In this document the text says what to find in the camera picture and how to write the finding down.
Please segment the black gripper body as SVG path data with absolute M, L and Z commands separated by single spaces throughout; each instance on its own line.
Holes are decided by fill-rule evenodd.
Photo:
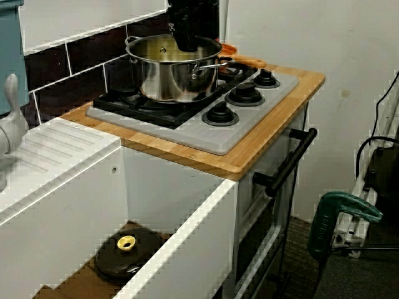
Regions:
M 167 13 L 171 23 L 190 22 L 198 10 L 199 1 L 168 0 Z

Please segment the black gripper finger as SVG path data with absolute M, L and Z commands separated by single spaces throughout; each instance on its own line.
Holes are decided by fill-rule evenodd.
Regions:
M 198 44 L 191 26 L 184 22 L 171 23 L 171 33 L 178 48 L 183 52 L 196 52 Z

